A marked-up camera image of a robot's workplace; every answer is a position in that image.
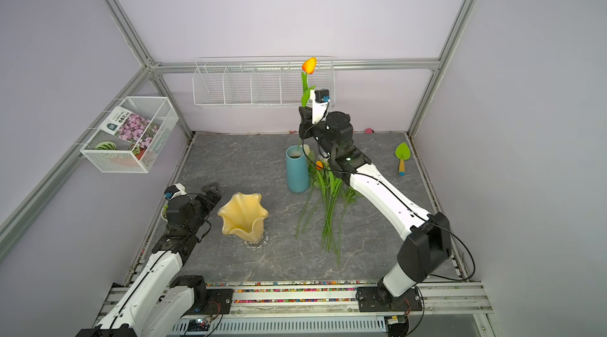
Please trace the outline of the teal cylinder vase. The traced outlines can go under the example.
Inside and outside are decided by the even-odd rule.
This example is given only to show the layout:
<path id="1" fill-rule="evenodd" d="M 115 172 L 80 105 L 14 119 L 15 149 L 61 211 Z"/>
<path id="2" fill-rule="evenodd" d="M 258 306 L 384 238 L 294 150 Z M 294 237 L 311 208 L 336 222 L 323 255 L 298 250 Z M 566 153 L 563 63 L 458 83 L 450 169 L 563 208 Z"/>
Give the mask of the teal cylinder vase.
<path id="1" fill-rule="evenodd" d="M 310 183 L 308 161 L 300 146 L 289 147 L 286 151 L 287 185 L 293 193 L 305 192 Z"/>

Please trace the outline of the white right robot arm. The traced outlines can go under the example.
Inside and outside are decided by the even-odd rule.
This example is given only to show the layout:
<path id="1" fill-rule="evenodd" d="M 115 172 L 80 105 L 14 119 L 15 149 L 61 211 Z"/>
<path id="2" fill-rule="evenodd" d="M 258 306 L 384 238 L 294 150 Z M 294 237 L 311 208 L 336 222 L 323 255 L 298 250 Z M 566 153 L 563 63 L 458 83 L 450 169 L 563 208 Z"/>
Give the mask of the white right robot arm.
<path id="1" fill-rule="evenodd" d="M 402 194 L 353 142 L 350 116 L 343 112 L 321 112 L 299 108 L 299 136 L 317 142 L 327 160 L 323 171 L 333 175 L 366 198 L 396 229 L 402 239 L 397 263 L 379 280 L 379 301 L 396 305 L 414 286 L 426 280 L 452 255 L 451 226 L 444 215 L 433 215 Z"/>

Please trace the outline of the yellow wavy glass vase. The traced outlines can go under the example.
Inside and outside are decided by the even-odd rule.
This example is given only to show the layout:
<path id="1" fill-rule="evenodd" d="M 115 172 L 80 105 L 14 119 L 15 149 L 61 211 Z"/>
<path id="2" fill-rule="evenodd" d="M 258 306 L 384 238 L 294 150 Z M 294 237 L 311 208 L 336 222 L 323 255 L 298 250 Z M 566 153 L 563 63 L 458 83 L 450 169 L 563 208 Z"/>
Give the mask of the yellow wavy glass vase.
<path id="1" fill-rule="evenodd" d="M 220 208 L 218 215 L 223 222 L 221 232 L 224 236 L 237 236 L 251 250 L 267 244 L 269 237 L 264 223 L 269 212 L 262 206 L 261 194 L 235 193 Z"/>

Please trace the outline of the orange yellow tulip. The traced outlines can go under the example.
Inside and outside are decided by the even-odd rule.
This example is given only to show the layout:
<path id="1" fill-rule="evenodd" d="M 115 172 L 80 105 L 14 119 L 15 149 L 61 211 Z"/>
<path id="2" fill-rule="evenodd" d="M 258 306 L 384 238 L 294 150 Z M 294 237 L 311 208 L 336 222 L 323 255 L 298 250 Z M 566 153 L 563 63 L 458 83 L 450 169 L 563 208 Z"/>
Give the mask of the orange yellow tulip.
<path id="1" fill-rule="evenodd" d="M 307 59 L 302 64 L 302 73 L 301 73 L 301 82 L 302 82 L 302 96 L 301 96 L 301 108 L 305 111 L 309 110 L 309 121 L 312 118 L 312 108 L 308 107 L 308 103 L 311 99 L 311 92 L 314 90 L 314 87 L 311 87 L 308 81 L 308 77 L 311 76 L 316 69 L 317 66 L 317 58 L 311 57 Z"/>

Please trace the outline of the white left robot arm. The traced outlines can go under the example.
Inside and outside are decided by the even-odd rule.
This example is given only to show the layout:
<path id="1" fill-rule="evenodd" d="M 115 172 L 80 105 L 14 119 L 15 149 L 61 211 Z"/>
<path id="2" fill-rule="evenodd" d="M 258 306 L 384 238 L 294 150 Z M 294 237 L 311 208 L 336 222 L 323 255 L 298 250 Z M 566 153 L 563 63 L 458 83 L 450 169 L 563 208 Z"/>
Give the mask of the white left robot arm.
<path id="1" fill-rule="evenodd" d="M 204 277 L 178 273 L 207 235 L 199 230 L 211 225 L 210 212 L 221 200 L 219 185 L 212 182 L 199 193 L 186 193 L 176 184 L 164 196 L 166 230 L 142 273 L 110 312 L 79 336 L 166 336 L 187 312 L 207 307 Z"/>

